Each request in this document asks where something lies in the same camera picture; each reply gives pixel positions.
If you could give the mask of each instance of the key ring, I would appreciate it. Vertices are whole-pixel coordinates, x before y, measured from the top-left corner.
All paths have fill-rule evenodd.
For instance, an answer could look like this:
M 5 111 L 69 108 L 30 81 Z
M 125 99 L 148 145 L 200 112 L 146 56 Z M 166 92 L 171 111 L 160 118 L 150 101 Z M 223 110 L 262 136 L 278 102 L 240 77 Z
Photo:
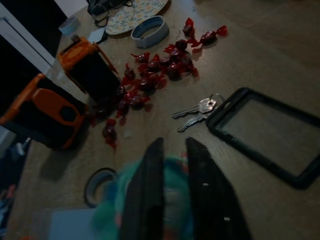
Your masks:
M 218 96 L 222 100 L 222 102 L 225 101 L 225 98 L 223 96 L 221 96 L 219 93 L 215 93 L 215 94 L 211 94 L 210 99 L 209 99 L 210 102 L 211 102 L 213 96 Z

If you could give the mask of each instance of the house key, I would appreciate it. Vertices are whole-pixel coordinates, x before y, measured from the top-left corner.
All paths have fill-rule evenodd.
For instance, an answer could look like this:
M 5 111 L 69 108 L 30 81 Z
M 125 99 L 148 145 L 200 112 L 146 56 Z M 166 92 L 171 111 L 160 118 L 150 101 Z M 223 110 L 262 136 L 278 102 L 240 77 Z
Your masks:
M 191 108 L 188 108 L 183 111 L 176 112 L 172 114 L 172 118 L 177 119 L 184 117 L 188 114 L 196 114 L 196 113 L 208 113 L 211 112 L 212 109 L 214 109 L 214 106 L 216 105 L 217 101 L 212 99 L 211 97 L 208 97 L 206 99 L 203 99 L 199 102 L 198 106 L 194 106 Z
M 185 124 L 183 124 L 181 127 L 177 128 L 177 131 L 179 133 L 183 133 L 187 128 L 191 127 L 192 125 L 201 122 L 203 119 L 207 119 L 211 112 L 207 114 L 203 114 L 202 112 L 199 112 L 194 117 L 190 118 Z

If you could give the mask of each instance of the black phone case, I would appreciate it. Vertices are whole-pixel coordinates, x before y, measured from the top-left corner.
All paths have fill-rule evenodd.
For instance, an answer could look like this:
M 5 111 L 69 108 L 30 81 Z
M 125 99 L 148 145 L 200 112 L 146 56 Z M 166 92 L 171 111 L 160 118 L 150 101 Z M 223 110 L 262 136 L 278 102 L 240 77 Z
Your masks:
M 257 162 L 262 167 L 276 175 L 281 180 L 290 184 L 296 189 L 306 189 L 319 176 L 320 173 L 320 153 L 317 157 L 306 167 L 306 169 L 298 176 L 295 176 L 283 169 L 261 153 L 255 151 L 250 146 L 244 144 L 239 139 L 223 131 L 222 121 L 227 122 L 249 101 L 259 101 L 261 104 L 274 108 L 282 113 L 297 118 L 302 122 L 308 123 L 314 127 L 320 128 L 320 119 L 301 111 L 297 108 L 289 106 L 278 100 L 258 93 L 250 88 L 239 88 L 236 90 L 222 105 L 220 105 L 205 121 L 210 132 L 231 145 L 241 153 L 245 154 L 253 161 Z

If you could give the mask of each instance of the wall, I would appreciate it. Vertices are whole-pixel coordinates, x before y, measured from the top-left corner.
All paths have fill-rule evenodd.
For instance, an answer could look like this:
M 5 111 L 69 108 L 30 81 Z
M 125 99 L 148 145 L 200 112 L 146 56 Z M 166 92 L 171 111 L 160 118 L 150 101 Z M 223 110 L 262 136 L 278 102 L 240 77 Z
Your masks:
M 58 4 L 59 8 L 69 18 L 80 9 L 83 9 L 88 5 L 86 0 L 54 0 Z
M 51 65 L 55 58 L 27 31 L 27 29 L 0 3 L 0 18 L 6 17 L 14 28 L 46 59 Z M 0 21 L 0 34 L 22 53 L 36 68 L 44 74 L 50 69 L 45 62 L 5 21 Z

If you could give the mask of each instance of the plate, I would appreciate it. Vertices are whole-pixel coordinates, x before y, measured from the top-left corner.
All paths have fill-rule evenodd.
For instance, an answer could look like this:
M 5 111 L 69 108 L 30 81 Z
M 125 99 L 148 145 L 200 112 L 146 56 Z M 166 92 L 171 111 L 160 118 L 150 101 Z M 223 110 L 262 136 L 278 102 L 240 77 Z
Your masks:
M 123 6 L 109 18 L 105 32 L 118 35 L 131 31 L 144 20 L 159 13 L 167 2 L 168 0 L 134 0 L 132 7 Z

